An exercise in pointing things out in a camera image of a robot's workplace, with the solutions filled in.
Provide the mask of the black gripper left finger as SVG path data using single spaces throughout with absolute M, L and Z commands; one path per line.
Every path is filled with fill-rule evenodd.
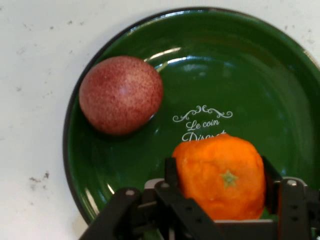
M 197 203 L 182 195 L 178 185 L 176 160 L 166 158 L 164 180 L 144 191 L 119 189 L 80 239 L 137 240 L 152 229 L 159 229 L 165 240 L 225 239 Z

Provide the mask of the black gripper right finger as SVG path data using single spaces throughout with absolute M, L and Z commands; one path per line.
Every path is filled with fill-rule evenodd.
M 297 177 L 284 177 L 262 157 L 266 183 L 265 206 L 277 216 L 277 240 L 320 238 L 320 190 Z

